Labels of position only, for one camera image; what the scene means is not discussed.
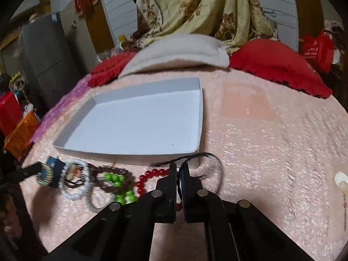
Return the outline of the grey cabinet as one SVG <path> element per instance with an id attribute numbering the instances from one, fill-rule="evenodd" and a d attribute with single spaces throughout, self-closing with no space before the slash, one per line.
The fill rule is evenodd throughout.
<path id="1" fill-rule="evenodd" d="M 21 30 L 25 76 L 48 109 L 82 78 L 58 12 L 40 15 Z"/>

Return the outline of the beige pillow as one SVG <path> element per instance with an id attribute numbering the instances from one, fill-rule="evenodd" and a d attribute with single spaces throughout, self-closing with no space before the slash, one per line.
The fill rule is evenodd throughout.
<path id="1" fill-rule="evenodd" d="M 220 40 L 201 34 L 173 34 L 140 50 L 126 64 L 119 78 L 131 74 L 209 65 L 229 66 L 227 46 Z"/>

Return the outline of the red ruffled cushion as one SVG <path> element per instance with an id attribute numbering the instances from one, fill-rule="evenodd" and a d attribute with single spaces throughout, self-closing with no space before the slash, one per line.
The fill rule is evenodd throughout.
<path id="1" fill-rule="evenodd" d="M 135 55 L 135 52 L 122 52 L 102 61 L 91 70 L 88 86 L 99 87 L 114 81 Z"/>

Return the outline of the shell hairpin with tassel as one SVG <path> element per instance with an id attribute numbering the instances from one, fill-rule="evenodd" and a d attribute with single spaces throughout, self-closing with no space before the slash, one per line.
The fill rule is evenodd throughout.
<path id="1" fill-rule="evenodd" d="M 339 171 L 334 176 L 334 182 L 342 192 L 343 208 L 344 208 L 344 231 L 347 229 L 347 191 L 348 191 L 348 176 L 346 173 Z"/>

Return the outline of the shallow white cardboard box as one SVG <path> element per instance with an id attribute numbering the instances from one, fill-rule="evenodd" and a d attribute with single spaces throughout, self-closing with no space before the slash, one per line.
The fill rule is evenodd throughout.
<path id="1" fill-rule="evenodd" d="M 198 153 L 203 113 L 198 77 L 130 85 L 90 97 L 53 146 L 82 159 L 150 166 Z"/>

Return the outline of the blue jewelry card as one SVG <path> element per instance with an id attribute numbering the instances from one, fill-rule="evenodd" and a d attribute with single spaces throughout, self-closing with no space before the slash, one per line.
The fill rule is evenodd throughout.
<path id="1" fill-rule="evenodd" d="M 53 171 L 52 180 L 49 183 L 49 186 L 57 189 L 59 187 L 61 173 L 65 167 L 65 162 L 61 161 L 59 158 L 50 156 L 48 157 L 46 164 L 49 165 Z"/>

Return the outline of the pink textured bedspread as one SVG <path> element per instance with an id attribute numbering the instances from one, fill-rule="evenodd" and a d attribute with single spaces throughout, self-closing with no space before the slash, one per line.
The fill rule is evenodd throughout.
<path id="1" fill-rule="evenodd" d="M 347 172 L 347 112 L 325 100 L 237 70 L 135 74 L 93 88 L 38 140 L 24 165 L 58 157 L 53 142 L 75 112 L 101 92 L 181 77 L 204 90 L 202 159 L 192 171 L 223 200 L 250 201 L 315 260 L 335 260 L 347 244 L 343 195 L 334 182 Z"/>

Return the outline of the orange plastic basket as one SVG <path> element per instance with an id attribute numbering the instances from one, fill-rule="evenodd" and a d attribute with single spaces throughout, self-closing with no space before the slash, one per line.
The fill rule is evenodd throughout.
<path id="1" fill-rule="evenodd" d="M 17 124 L 13 132 L 5 139 L 3 149 L 10 152 L 20 161 L 24 151 L 30 144 L 30 140 L 38 127 L 38 121 L 34 110 L 30 110 Z"/>

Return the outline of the purple floral blanket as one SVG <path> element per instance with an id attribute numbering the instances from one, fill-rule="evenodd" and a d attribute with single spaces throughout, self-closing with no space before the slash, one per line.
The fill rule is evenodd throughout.
<path id="1" fill-rule="evenodd" d="M 91 78 L 91 74 L 84 76 L 76 86 L 66 95 L 64 95 L 60 101 L 52 107 L 42 118 L 41 124 L 36 129 L 34 135 L 30 139 L 30 143 L 36 143 L 44 135 L 44 133 L 50 128 L 50 126 L 68 109 L 68 107 L 80 99 L 85 93 L 90 90 L 88 82 Z"/>

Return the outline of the red plastic box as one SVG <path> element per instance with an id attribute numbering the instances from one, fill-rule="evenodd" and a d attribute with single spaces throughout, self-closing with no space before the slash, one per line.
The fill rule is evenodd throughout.
<path id="1" fill-rule="evenodd" d="M 22 110 L 11 91 L 1 94 L 0 109 L 1 132 L 6 137 L 14 131 L 22 119 Z"/>

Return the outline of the red shopping bag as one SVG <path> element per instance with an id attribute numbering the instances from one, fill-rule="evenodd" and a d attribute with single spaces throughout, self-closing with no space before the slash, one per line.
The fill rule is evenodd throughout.
<path id="1" fill-rule="evenodd" d="M 316 37 L 303 35 L 300 43 L 300 55 L 308 62 L 317 72 L 330 72 L 333 61 L 335 44 L 329 35 L 323 30 Z"/>

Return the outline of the floral yellow quilt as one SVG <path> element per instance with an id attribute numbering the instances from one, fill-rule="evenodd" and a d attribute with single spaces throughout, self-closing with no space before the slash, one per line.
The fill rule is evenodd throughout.
<path id="1" fill-rule="evenodd" d="M 256 38 L 278 40 L 275 24 L 259 0 L 133 0 L 136 47 L 143 49 L 170 34 L 202 34 L 226 44 L 232 54 Z"/>

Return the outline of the red pillow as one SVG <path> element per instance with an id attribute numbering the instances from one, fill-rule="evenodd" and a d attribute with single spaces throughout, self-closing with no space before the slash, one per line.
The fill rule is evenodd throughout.
<path id="1" fill-rule="evenodd" d="M 266 38 L 248 41 L 229 56 L 229 66 L 316 98 L 332 95 L 314 68 L 279 41 Z"/>

